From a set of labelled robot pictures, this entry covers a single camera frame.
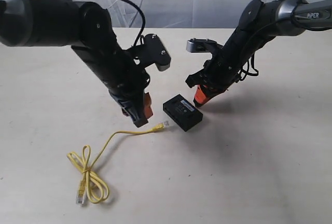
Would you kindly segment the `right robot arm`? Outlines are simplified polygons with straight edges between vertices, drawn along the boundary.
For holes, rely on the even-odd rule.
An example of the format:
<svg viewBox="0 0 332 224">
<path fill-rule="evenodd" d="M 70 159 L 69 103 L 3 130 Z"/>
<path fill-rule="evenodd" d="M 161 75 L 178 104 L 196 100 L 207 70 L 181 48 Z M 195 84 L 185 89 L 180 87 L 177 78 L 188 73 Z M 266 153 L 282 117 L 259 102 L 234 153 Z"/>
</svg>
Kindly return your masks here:
<svg viewBox="0 0 332 224">
<path fill-rule="evenodd" d="M 219 44 L 211 39 L 192 38 L 186 50 L 211 53 L 203 69 L 187 77 L 196 87 L 193 102 L 201 107 L 247 76 L 256 77 L 255 53 L 277 36 L 298 36 L 304 31 L 331 29 L 331 0 L 308 3 L 306 0 L 252 0 L 244 9 L 228 40 Z"/>
</svg>

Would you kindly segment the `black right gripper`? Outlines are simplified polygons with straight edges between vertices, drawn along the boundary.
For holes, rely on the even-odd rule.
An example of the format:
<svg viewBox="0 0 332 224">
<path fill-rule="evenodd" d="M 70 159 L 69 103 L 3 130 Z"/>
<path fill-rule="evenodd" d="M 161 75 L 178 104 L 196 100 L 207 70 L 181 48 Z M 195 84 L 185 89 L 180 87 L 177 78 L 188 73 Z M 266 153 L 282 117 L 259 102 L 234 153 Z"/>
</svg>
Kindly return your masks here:
<svg viewBox="0 0 332 224">
<path fill-rule="evenodd" d="M 193 102 L 199 108 L 223 93 L 239 79 L 239 72 L 251 58 L 253 32 L 240 28 L 234 30 L 221 49 L 218 49 L 204 69 L 190 74 L 185 83 L 197 86 Z"/>
</svg>

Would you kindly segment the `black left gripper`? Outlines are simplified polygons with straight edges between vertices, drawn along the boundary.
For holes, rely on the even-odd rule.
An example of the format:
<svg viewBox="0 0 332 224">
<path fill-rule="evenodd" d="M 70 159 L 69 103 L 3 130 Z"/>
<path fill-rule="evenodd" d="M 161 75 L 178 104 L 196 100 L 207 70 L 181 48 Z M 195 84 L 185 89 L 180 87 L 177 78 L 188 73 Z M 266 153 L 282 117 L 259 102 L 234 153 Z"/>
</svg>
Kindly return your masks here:
<svg viewBox="0 0 332 224">
<path fill-rule="evenodd" d="M 146 76 L 118 44 L 113 28 L 80 24 L 77 31 L 78 40 L 72 43 L 72 50 L 104 83 L 134 125 L 137 128 L 146 125 L 147 118 L 153 116 L 151 97 L 144 93 Z"/>
</svg>

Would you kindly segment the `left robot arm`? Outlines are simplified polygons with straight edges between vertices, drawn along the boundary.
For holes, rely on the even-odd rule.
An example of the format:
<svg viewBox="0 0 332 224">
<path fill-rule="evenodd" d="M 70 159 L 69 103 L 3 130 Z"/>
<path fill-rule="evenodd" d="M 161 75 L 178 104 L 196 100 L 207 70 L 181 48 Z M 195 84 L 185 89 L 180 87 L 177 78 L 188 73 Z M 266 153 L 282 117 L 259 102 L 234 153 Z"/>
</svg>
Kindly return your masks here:
<svg viewBox="0 0 332 224">
<path fill-rule="evenodd" d="M 70 46 L 136 127 L 148 122 L 149 75 L 117 42 L 107 9 L 94 0 L 1 0 L 1 43 Z"/>
</svg>

